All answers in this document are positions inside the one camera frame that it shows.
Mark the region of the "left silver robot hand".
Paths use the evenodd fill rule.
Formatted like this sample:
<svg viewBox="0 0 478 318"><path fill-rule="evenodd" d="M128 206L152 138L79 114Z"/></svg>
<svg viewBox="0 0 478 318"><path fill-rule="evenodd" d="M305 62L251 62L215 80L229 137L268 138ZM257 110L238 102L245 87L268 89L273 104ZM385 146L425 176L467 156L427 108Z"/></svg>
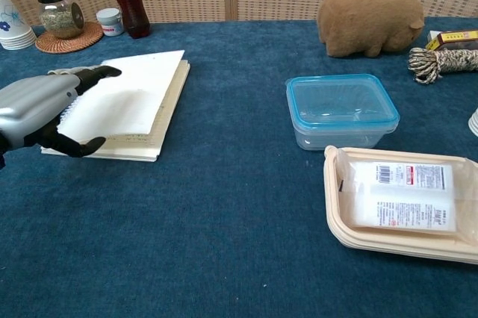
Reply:
<svg viewBox="0 0 478 318"><path fill-rule="evenodd" d="M122 73L112 66L76 67L22 78L1 89L1 168L7 152L36 144L72 158L96 152L106 141L85 144L58 132L61 114L103 78Z"/></svg>

